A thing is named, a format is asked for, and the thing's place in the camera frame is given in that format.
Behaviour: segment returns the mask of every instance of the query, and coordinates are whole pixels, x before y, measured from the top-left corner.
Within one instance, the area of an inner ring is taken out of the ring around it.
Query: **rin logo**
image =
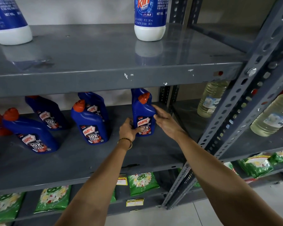
[[[138,0],[137,1],[137,8],[140,10],[145,10],[148,8],[150,0]]]
[[[28,143],[30,143],[30,142],[32,142],[32,141],[35,141],[35,140],[36,140],[36,137],[33,136],[33,135],[28,135],[28,136],[26,136],[26,137],[24,137],[24,138],[22,139],[22,141],[23,141],[25,144],[28,144]]]
[[[96,105],[91,106],[91,107],[89,107],[89,108],[87,109],[87,111],[93,113],[93,112],[97,111],[97,106],[96,106]]]
[[[42,119],[42,120],[44,120],[44,119],[46,119],[46,118],[49,118],[50,117],[50,113],[49,112],[43,112],[43,113],[41,113],[40,114],[40,118]]]
[[[149,121],[150,121],[149,117],[146,118],[146,119],[143,119],[143,120],[137,122],[137,127],[139,127],[140,125],[143,125],[143,124],[147,124],[147,123],[149,123]]]
[[[90,126],[89,128],[85,129],[83,133],[85,136],[87,136],[88,134],[93,133],[94,131],[95,131],[95,127]]]

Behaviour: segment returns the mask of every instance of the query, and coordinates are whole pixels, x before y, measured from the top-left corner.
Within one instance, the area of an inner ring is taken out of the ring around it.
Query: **forearm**
[[[75,195],[56,226],[104,225],[111,196],[129,146],[128,140],[121,140],[117,144]]]
[[[283,219],[238,175],[184,132],[176,141],[221,222],[227,225],[283,225]]]

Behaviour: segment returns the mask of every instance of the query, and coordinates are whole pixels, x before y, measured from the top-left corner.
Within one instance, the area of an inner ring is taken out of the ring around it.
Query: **red plastic cap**
[[[6,121],[16,121],[19,118],[19,112],[16,108],[9,108],[3,114],[3,119]]]
[[[32,96],[27,96],[28,98],[36,99],[39,97],[39,95],[32,95]]]
[[[148,99],[150,97],[150,93],[144,93],[142,95],[139,96],[139,102],[142,103],[143,105],[147,103]]]
[[[73,110],[78,113],[83,112],[84,108],[85,108],[85,100],[79,100],[73,105]]]

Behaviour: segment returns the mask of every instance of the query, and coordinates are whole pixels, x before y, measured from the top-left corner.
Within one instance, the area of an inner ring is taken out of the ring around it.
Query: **tiled floor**
[[[283,217],[283,182],[255,188],[255,191]],[[205,199],[166,211],[151,208],[108,216],[105,226],[222,226],[210,202]]]

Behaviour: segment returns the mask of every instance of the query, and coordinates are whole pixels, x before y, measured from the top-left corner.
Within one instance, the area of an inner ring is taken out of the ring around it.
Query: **hand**
[[[172,118],[171,114],[167,113],[162,108],[157,105],[152,105],[156,111],[157,115],[154,115],[154,119],[159,127],[172,139],[176,140],[178,133],[185,133],[185,131],[180,127],[179,124]]]
[[[119,138],[128,138],[133,141],[135,139],[135,135],[142,130],[141,127],[132,129],[132,125],[130,122],[133,122],[131,118],[127,118],[124,124],[119,128]]]

